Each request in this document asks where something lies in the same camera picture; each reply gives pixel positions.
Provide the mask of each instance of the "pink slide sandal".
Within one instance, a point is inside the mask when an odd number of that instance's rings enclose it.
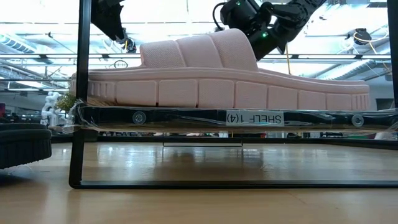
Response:
[[[90,70],[91,105],[368,110],[369,86],[259,69],[237,29],[141,45],[142,65]],[[72,76],[71,93],[76,80]]]

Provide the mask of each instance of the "black tire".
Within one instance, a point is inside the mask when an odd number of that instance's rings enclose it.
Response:
[[[0,124],[0,169],[51,157],[51,131],[41,124]]]

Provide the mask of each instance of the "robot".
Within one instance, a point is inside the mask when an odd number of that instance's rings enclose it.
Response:
[[[111,40],[124,45],[127,53],[135,52],[136,45],[122,27],[120,13],[124,0],[93,0],[91,22]],[[298,36],[310,20],[311,15],[326,0],[291,0],[287,4],[264,2],[259,6],[255,0],[229,0],[217,4],[213,10],[213,20],[217,31],[223,30],[215,19],[215,9],[221,8],[221,21],[229,28],[236,28],[246,34],[257,60],[274,49],[284,54],[285,47]],[[271,27],[271,17],[277,20]]]
[[[57,125],[58,114],[61,112],[61,109],[55,110],[54,108],[59,97],[59,93],[52,91],[50,91],[45,97],[45,104],[42,108],[42,119],[40,120],[41,124],[44,124],[47,127]]]

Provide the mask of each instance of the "shelf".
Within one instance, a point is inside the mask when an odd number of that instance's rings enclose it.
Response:
[[[394,131],[398,111],[76,107],[77,123],[117,131]]]

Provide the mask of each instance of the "shelf label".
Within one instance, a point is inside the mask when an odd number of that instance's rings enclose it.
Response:
[[[282,111],[228,110],[226,125],[283,127],[285,118]]]

